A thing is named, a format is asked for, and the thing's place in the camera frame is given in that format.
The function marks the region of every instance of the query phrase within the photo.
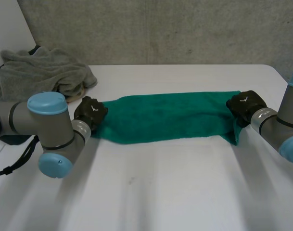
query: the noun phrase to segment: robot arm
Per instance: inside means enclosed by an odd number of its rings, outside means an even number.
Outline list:
[[[241,127],[251,124],[282,157],[293,163],[293,78],[278,112],[268,108],[254,91],[233,96],[227,107]]]
[[[40,171],[52,178],[63,178],[107,112],[102,103],[85,97],[71,121],[62,94],[40,93],[27,103],[0,102],[0,136],[37,135],[43,148]]]

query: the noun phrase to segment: table surface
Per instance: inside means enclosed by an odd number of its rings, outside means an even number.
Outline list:
[[[267,65],[91,66],[99,101],[135,94],[254,90],[278,110],[286,82]],[[69,105],[73,115],[80,101]],[[0,142],[0,170],[27,143]],[[247,127],[220,136],[118,145],[90,139],[65,179],[28,163],[0,177],[0,231],[293,231],[293,164]]]

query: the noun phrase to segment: gray towel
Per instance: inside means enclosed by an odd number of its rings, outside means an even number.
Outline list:
[[[27,101],[43,91],[58,91],[76,96],[83,87],[97,84],[90,68],[68,53],[40,47],[33,55],[27,51],[1,51],[4,66],[0,69],[0,101]]]

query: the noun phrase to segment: towel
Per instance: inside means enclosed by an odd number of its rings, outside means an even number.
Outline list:
[[[97,84],[90,68],[61,49],[39,47],[27,51],[1,51],[0,101],[27,101],[43,91],[58,91],[68,97]]]
[[[226,101],[238,93],[134,95],[104,102],[109,112],[92,136],[131,144],[220,135],[237,145],[241,128]]]

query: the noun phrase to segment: white wall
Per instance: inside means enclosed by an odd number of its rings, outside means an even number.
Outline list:
[[[0,0],[0,51],[31,50],[35,41],[16,0]]]

